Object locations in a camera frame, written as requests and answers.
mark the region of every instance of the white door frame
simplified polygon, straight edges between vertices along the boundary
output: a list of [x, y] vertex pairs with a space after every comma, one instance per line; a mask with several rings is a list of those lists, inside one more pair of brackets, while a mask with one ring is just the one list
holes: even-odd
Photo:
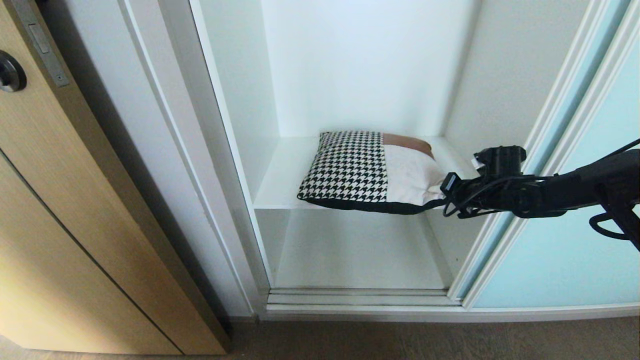
[[[202, 109], [198, 109], [197, 101], [194, 100], [194, 94], [190, 94], [187, 89], [187, 84], [193, 85], [187, 81], [183, 76], [179, 67], [178, 56], [176, 55], [175, 44], [172, 43], [172, 35], [174, 40], [179, 38], [181, 42], [191, 44], [195, 46], [193, 48], [196, 56], [193, 56], [195, 62], [200, 61], [200, 68], [198, 71], [201, 73], [201, 77], [208, 81], [208, 73], [206, 70], [206, 64], [204, 57], [202, 56], [202, 49], [200, 48], [200, 40], [197, 32], [195, 32], [195, 26], [193, 25], [193, 18], [190, 12], [190, 8], [187, 2], [177, 2], [171, 0], [119, 0], [125, 19], [129, 22], [132, 38], [136, 47], [138, 48], [141, 62], [145, 64], [145, 70], [149, 82], [156, 93], [158, 102], [164, 107], [163, 112], [168, 127], [172, 130], [173, 139], [179, 148], [182, 160], [190, 173], [193, 186], [198, 192], [198, 196], [201, 200], [203, 208], [205, 209], [207, 219], [210, 221], [213, 229], [218, 234], [218, 240], [221, 247], [225, 251], [225, 255], [231, 266], [231, 269], [236, 277], [237, 283], [243, 292], [247, 304], [249, 304], [251, 310], [258, 314], [264, 315], [265, 318], [279, 318], [277, 316], [278, 311], [270, 311], [270, 315], [266, 316], [266, 304], [269, 291], [269, 283], [266, 277], [266, 271], [262, 266], [261, 257], [257, 249], [257, 243], [253, 237], [253, 233], [242, 232], [238, 228], [237, 222], [245, 222], [250, 224], [248, 214], [234, 213], [232, 214], [229, 203], [230, 202], [244, 202], [241, 198], [242, 192], [239, 183], [227, 182], [221, 183], [220, 178], [214, 168], [214, 162], [211, 158], [210, 148], [207, 146], [207, 140], [203, 134], [201, 123], [198, 119], [198, 113], [202, 113]], [[170, 14], [172, 21], [179, 22], [178, 26], [172, 26], [172, 24], [165, 23], [166, 15], [163, 17], [163, 8], [172, 7], [174, 10], [176, 6], [181, 7], [181, 11], [173, 11]], [[548, 124], [552, 119], [557, 116], [558, 109], [563, 102], [568, 101], [567, 92], [573, 82], [578, 81], [575, 79], [577, 69], [583, 64], [585, 60], [585, 53], [587, 49], [593, 46], [594, 32], [601, 26], [602, 16], [604, 12], [611, 7], [611, 1], [591, 0], [589, 2], [588, 10], [585, 12], [584, 18], [580, 25], [580, 28], [573, 40], [571, 49], [563, 63], [560, 73], [557, 76], [556, 82], [552, 87], [552, 90], [547, 98], [547, 101], [541, 110], [541, 113], [536, 121], [532, 133], [527, 139], [525, 146], [530, 149], [530, 158], [535, 158], [535, 154], [540, 149], [539, 139], [549, 131]], [[628, 18], [636, 16], [637, 22], [637, 1], [632, 1], [627, 16]], [[622, 57], [623, 54], [619, 51], [615, 51], [615, 54], [611, 54], [611, 57]], [[604, 76], [614, 76], [612, 72]], [[215, 99], [212, 87], [200, 88], [208, 94], [198, 93], [197, 96], [204, 96], [208, 99]], [[579, 123], [571, 124], [571, 131], [584, 131], [584, 128], [588, 126], [588, 119], [580, 118]], [[564, 155], [567, 156], [575, 147], [562, 146]], [[216, 162], [227, 162], [233, 164], [233, 159], [229, 152], [223, 154], [216, 153]], [[545, 169], [545, 173], [553, 173], [553, 169], [559, 168], [562, 161], [555, 161]], [[531, 166], [525, 164], [525, 169], [531, 171]], [[235, 195], [240, 198], [231, 199], [231, 196]], [[518, 219], [511, 223], [506, 236], [501, 239], [499, 247], [490, 257], [489, 263], [483, 268], [483, 271], [477, 279], [471, 279], [473, 269], [479, 266], [483, 260], [481, 254], [486, 247], [490, 246], [490, 239], [493, 232], [498, 227], [500, 221], [504, 221], [500, 216], [490, 215], [481, 230], [474, 247], [471, 250], [468, 258], [465, 260], [461, 269], [462, 276], [458, 276], [448, 296], [454, 300], [460, 300], [459, 295], [463, 291], [466, 284], [474, 282], [469, 295], [464, 299], [462, 307], [457, 307], [456, 311], [444, 311], [444, 314], [453, 314], [456, 316], [451, 318], [451, 321], [474, 321], [473, 319], [484, 319], [483, 316], [493, 317], [495, 314], [501, 314], [500, 316], [514, 320], [530, 319], [536, 320], [530, 313], [535, 313], [535, 309], [472, 309], [474, 302], [495, 273], [497, 267], [502, 263], [504, 256], [508, 253], [511, 245], [517, 238], [519, 233], [518, 229], [524, 226], [522, 219]], [[243, 237], [249, 237], [248, 241], [243, 241]], [[302, 306], [299, 311], [289, 311], [288, 313], [308, 314], [309, 311], [322, 313], [321, 309], [311, 310], [313, 306]], [[593, 307], [559, 307], [559, 308], [541, 308], [540, 314], [547, 314], [540, 317], [537, 320], [560, 320], [562, 318], [580, 318], [579, 311], [584, 313], [584, 318], [592, 317], [605, 317], [605, 316], [625, 316], [634, 315], [637, 313], [639, 304], [611, 304], [600, 305]], [[334, 309], [337, 313], [343, 312], [341, 309]], [[378, 317], [379, 312], [362, 309], [359, 311], [359, 316], [364, 316], [361, 320], [366, 318], [375, 318], [382, 320]], [[460, 311], [464, 313], [474, 313], [472, 316], [459, 318]]]

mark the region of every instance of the closet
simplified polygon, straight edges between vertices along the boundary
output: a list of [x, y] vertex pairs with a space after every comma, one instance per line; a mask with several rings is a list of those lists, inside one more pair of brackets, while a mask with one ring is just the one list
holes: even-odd
[[[448, 119], [479, 2], [192, 0], [191, 6], [268, 273], [269, 303], [290, 294], [383, 290], [376, 293], [437, 295], [425, 304], [459, 304], [444, 295], [486, 218], [444, 218], [442, 209], [411, 216], [325, 209], [296, 194], [321, 131], [421, 138], [444, 172], [477, 176], [468, 144], [460, 144], [481, 137], [500, 145], [505, 129], [473, 117]], [[535, 121], [513, 119], [510, 127], [526, 138]]]

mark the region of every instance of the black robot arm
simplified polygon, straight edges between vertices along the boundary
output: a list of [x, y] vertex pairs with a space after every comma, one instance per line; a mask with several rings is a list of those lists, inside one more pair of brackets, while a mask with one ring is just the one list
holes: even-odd
[[[454, 172], [447, 174], [440, 187], [447, 201], [444, 216], [458, 212], [459, 218], [470, 218], [510, 211], [521, 218], [558, 217], [568, 210], [601, 205], [605, 213], [589, 221], [592, 228], [630, 240], [640, 251], [640, 219], [632, 211], [640, 198], [640, 150], [629, 150], [638, 143], [640, 139], [589, 165], [548, 177], [522, 174], [526, 151], [519, 146], [485, 149], [475, 154], [483, 164], [479, 177], [463, 180]], [[605, 220], [614, 220], [622, 233], [600, 227], [598, 223]]]

